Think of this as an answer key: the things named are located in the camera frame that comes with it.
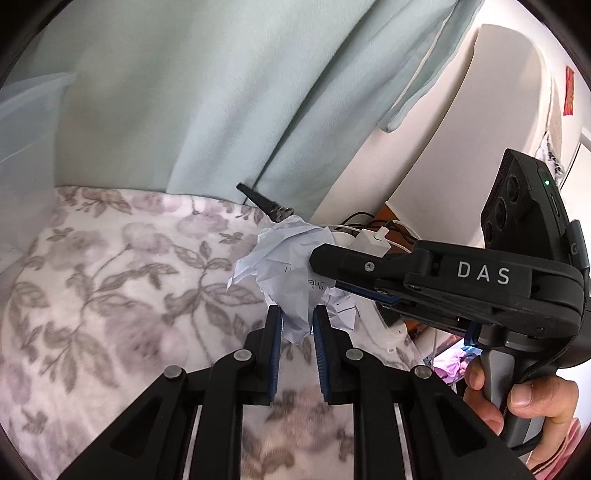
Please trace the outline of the person's right hand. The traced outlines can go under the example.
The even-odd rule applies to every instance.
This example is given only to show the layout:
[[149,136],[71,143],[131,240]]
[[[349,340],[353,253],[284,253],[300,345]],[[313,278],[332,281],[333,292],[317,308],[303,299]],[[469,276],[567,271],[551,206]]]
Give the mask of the person's right hand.
[[[465,376],[464,400],[496,433],[504,426],[500,410],[484,397],[486,375],[479,359],[472,361]],[[575,382],[558,376],[547,376],[512,387],[507,399],[510,413],[518,418],[544,417],[544,440],[561,442],[568,433],[578,403]]]

